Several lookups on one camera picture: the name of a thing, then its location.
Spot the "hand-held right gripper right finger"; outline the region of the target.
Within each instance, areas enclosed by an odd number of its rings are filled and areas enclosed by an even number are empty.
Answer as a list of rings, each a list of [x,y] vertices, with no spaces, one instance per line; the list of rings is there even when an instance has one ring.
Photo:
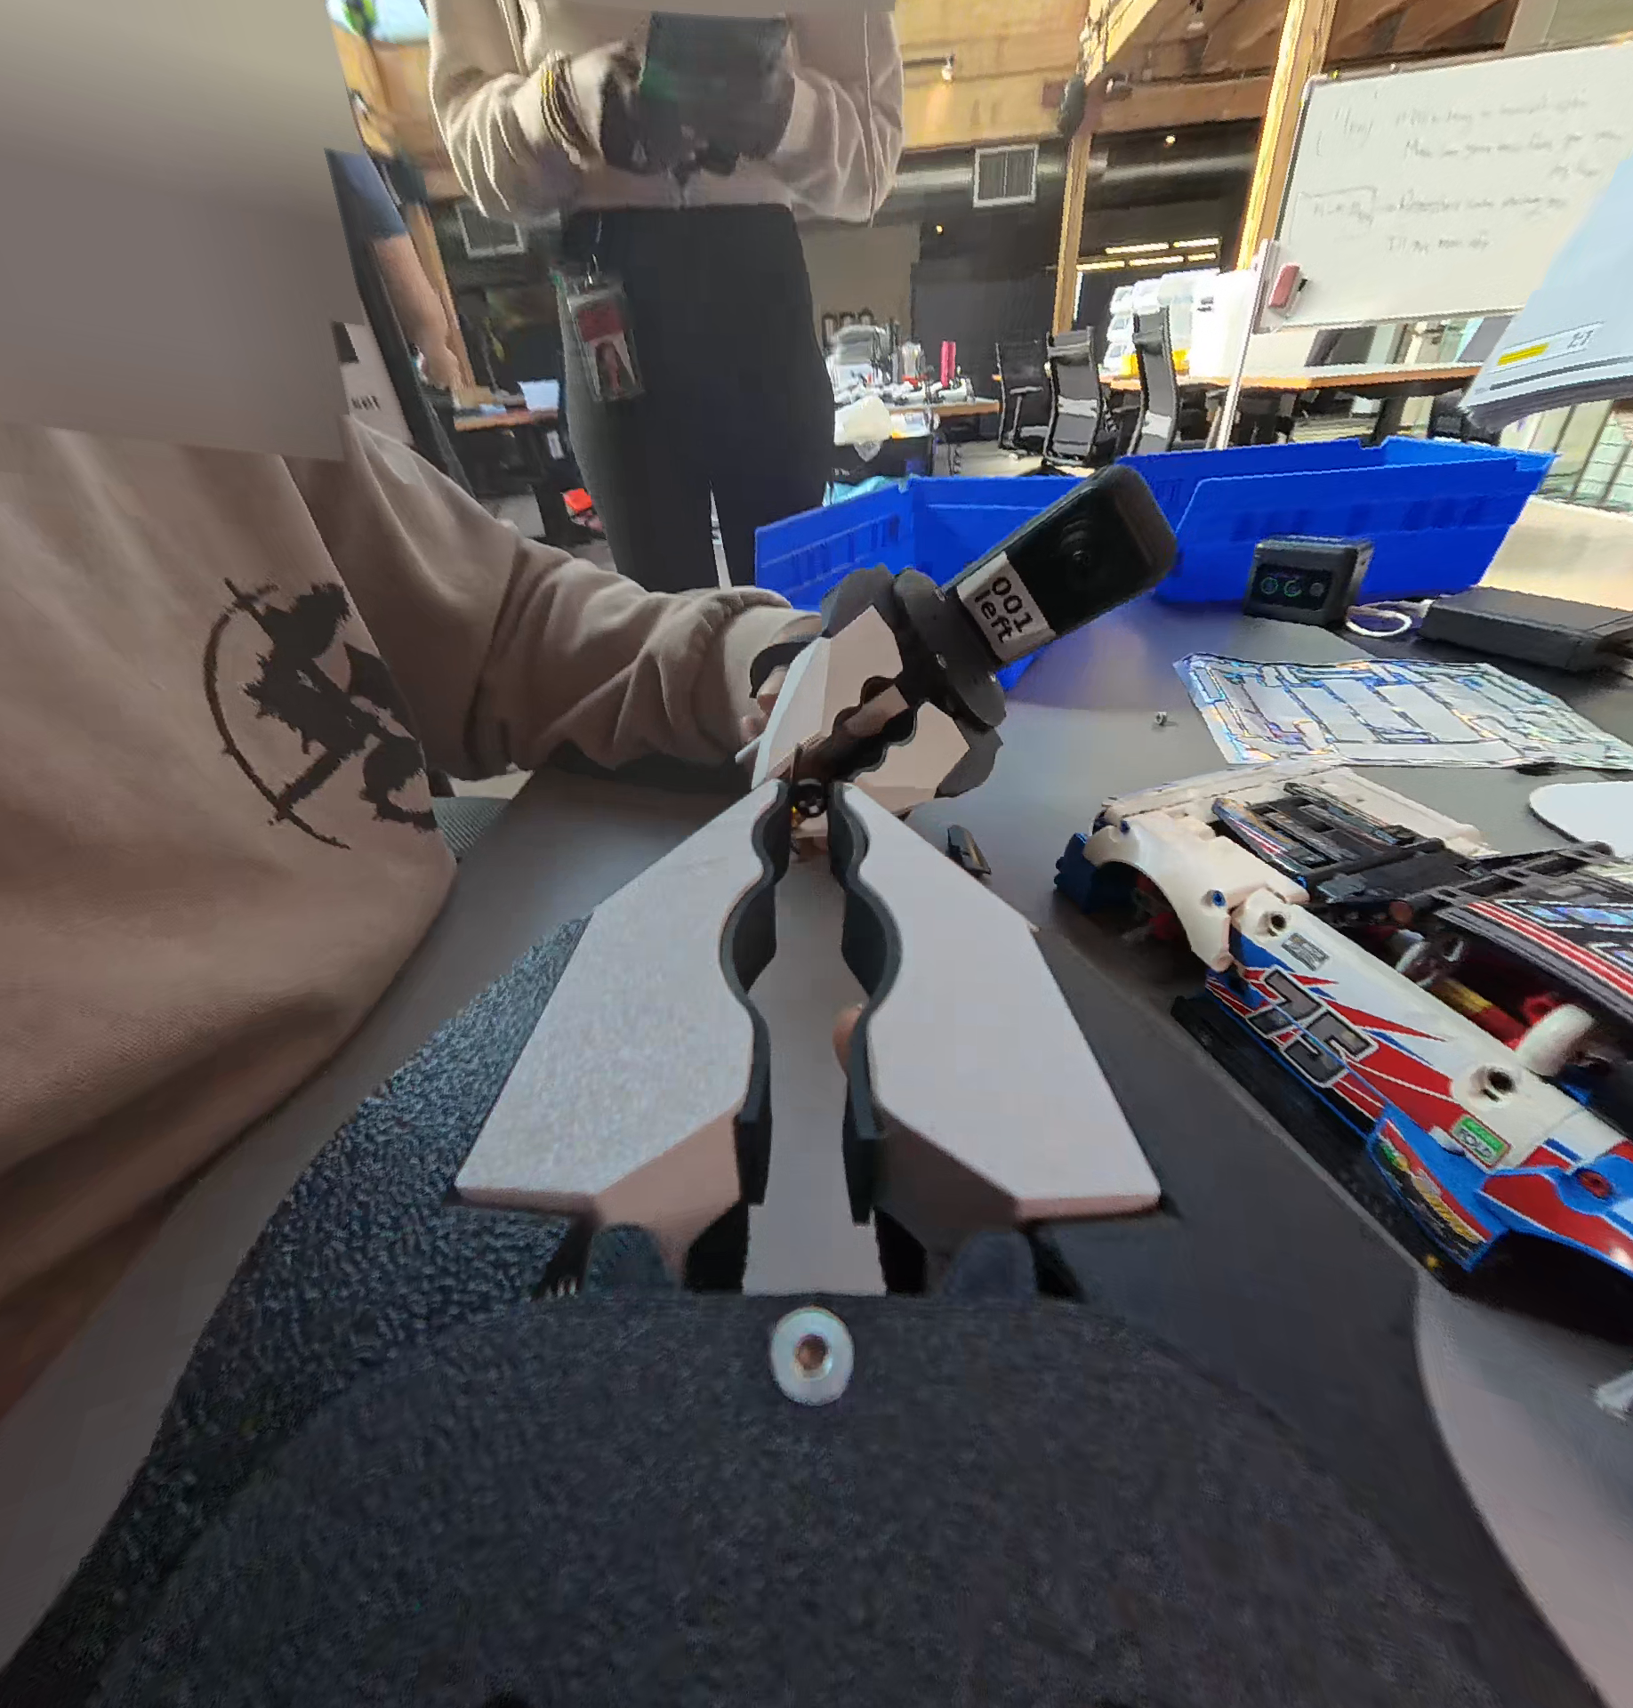
[[[927,1256],[973,1231],[1111,1221],[1161,1179],[1081,1028],[1042,931],[861,787],[831,787],[852,1221],[890,1218]]]

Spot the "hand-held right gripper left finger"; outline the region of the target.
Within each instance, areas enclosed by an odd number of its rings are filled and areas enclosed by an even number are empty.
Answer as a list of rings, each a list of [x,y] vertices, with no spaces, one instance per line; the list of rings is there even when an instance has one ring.
[[[771,1034],[792,789],[765,781],[593,908],[506,1068],[461,1208],[640,1225],[665,1265],[765,1198]]]

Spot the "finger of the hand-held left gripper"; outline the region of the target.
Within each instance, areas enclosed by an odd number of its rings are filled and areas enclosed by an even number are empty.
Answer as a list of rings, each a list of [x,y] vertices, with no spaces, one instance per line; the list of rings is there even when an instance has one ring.
[[[963,724],[944,710],[847,715],[831,756],[831,802],[861,796],[890,818],[908,818],[973,756]]]
[[[895,756],[901,740],[911,740],[911,700],[901,696],[896,631],[861,614],[844,631],[816,631],[789,662],[749,747],[749,787],[911,787],[911,762]]]

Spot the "person's left hand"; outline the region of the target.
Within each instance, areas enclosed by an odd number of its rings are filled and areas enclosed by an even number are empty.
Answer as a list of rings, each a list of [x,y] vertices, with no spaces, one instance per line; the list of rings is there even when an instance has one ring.
[[[782,645],[759,648],[759,655],[749,658],[749,672],[748,672],[748,715],[742,715],[742,748],[736,748],[742,764],[755,762],[755,747],[759,747],[759,736],[765,736],[765,720],[771,720],[771,710],[776,710],[776,700],[782,700],[782,688],[789,688],[789,672],[792,672],[792,662],[803,658],[805,645],[813,645],[813,639],[782,639]]]

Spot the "blue plastic bin with divider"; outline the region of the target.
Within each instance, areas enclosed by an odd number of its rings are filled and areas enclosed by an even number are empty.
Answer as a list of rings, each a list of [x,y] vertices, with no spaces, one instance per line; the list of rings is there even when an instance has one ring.
[[[916,570],[947,583],[1043,513],[1077,477],[911,477],[755,530],[755,587],[821,608],[852,570]]]

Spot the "black office chair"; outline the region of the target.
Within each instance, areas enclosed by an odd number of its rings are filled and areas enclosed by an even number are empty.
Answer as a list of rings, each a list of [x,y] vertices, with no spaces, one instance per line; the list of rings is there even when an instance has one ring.
[[[1161,456],[1161,451],[1208,451],[1214,418],[1208,418],[1208,384],[1188,378],[1176,370],[1171,343],[1171,309],[1144,309],[1130,321],[1130,349],[1138,349],[1138,432],[1128,456]]]
[[[1000,451],[1043,456],[1048,434],[1043,333],[1000,340],[996,377],[1000,377]]]
[[[1048,427],[1043,427],[1043,470],[1104,468],[1119,456],[1119,421],[1111,418],[1094,330],[1066,330],[1043,340],[1048,377]]]

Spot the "cluttered wooden table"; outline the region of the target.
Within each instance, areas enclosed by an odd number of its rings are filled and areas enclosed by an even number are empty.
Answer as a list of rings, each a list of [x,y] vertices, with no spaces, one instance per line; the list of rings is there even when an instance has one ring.
[[[955,470],[955,427],[1000,427],[1000,401],[973,392],[908,392],[908,384],[861,384],[859,377],[831,378],[831,404],[859,396],[885,396],[895,409],[895,440],[878,456],[847,456],[831,448],[825,483],[908,483]]]

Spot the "long wooden table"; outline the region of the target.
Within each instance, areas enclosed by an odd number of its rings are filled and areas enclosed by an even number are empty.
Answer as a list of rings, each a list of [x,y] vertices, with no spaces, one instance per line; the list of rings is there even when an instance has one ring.
[[[1488,363],[1458,362],[1458,363],[1316,363],[1316,370],[1283,370],[1283,377],[1176,377],[1183,396],[1223,396],[1223,409],[1214,418],[1208,448],[1235,448],[1235,421],[1245,409],[1245,396],[1273,396],[1273,401],[1302,401],[1302,396],[1361,396],[1373,401],[1378,418],[1363,434],[1363,448],[1387,448],[1405,432],[1405,404],[1421,396],[1449,396],[1464,392]]]

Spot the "holographic sticker sheet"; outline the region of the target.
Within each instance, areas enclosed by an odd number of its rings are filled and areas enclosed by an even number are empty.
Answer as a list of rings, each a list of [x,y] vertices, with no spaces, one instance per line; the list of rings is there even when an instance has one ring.
[[[1176,678],[1229,764],[1558,764],[1633,777],[1627,740],[1492,662],[1188,655]]]

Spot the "brick-built toy race car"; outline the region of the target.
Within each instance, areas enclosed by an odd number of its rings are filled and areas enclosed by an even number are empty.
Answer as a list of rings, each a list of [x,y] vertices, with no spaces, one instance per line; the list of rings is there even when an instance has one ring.
[[[1195,960],[1188,1034],[1444,1288],[1633,1338],[1633,852],[1273,762],[1104,802],[1056,891]]]

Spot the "black power adapter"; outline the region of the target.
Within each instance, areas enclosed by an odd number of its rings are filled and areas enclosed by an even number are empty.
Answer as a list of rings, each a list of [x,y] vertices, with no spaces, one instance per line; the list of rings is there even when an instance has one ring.
[[[1558,672],[1633,662],[1633,608],[1600,608],[1547,592],[1464,587],[1421,614],[1421,645],[1499,655]]]

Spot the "whiteboard on stand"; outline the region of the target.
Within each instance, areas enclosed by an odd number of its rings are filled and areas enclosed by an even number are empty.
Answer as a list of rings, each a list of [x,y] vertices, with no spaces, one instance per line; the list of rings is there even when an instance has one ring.
[[[1316,76],[1279,212],[1251,254],[1266,330],[1513,314],[1633,153],[1633,34],[1378,76]],[[1273,273],[1310,290],[1273,323]]]

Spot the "white printed sign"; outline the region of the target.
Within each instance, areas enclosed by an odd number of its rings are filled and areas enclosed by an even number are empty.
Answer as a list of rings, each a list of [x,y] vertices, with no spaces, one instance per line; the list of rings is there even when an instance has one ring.
[[[336,340],[336,363],[340,363],[340,384],[347,384],[347,409],[360,427],[374,427],[380,434],[393,434],[400,448],[414,448],[374,330],[336,321],[330,340]]]

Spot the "white stand with base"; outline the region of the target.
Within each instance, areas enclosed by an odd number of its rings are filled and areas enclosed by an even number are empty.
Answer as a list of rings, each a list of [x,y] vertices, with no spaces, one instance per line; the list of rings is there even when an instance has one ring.
[[[1633,858],[1633,781],[1536,787],[1528,812],[1568,842],[1604,842]]]

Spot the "black handheld device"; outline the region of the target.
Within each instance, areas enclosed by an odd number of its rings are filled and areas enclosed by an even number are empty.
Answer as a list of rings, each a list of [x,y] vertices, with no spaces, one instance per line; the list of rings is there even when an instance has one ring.
[[[755,82],[759,62],[792,49],[789,17],[650,17],[640,62],[640,112],[657,157],[689,183],[731,179],[731,95]]]

